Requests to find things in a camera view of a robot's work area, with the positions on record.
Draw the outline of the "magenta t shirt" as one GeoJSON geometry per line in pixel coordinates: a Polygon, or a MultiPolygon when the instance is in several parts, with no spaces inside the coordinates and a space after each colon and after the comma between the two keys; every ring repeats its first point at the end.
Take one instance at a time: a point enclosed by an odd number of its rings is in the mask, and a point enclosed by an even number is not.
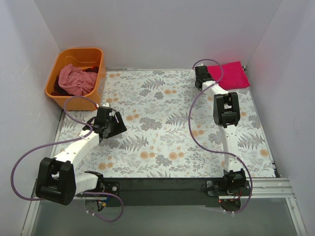
{"type": "Polygon", "coordinates": [[[218,81],[224,90],[245,89],[250,86],[240,61],[224,64],[222,68],[223,78],[219,80],[221,77],[221,68],[218,65],[207,66],[210,75],[215,81],[218,81]]]}

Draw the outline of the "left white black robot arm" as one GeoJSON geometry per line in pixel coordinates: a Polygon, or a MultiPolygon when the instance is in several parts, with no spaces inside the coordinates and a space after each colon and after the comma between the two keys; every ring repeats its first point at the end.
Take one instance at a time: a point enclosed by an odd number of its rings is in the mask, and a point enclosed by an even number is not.
{"type": "Polygon", "coordinates": [[[62,205],[68,205],[74,196],[89,191],[98,197],[104,193],[103,175],[93,171],[77,174],[83,158],[104,139],[127,130],[120,112],[101,106],[95,117],[88,120],[78,136],[64,151],[52,158],[45,157],[39,164],[35,195],[62,205]]]}

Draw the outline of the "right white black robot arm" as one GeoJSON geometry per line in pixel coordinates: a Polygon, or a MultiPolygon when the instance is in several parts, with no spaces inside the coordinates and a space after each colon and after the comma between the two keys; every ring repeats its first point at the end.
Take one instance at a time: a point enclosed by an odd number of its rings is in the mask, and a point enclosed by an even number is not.
{"type": "Polygon", "coordinates": [[[218,189],[232,196],[246,185],[244,167],[237,159],[239,156],[237,128],[240,121],[238,94],[220,87],[210,75],[207,66],[203,64],[195,68],[195,76],[195,86],[204,90],[213,100],[213,119],[221,134],[224,165],[218,189]]]}

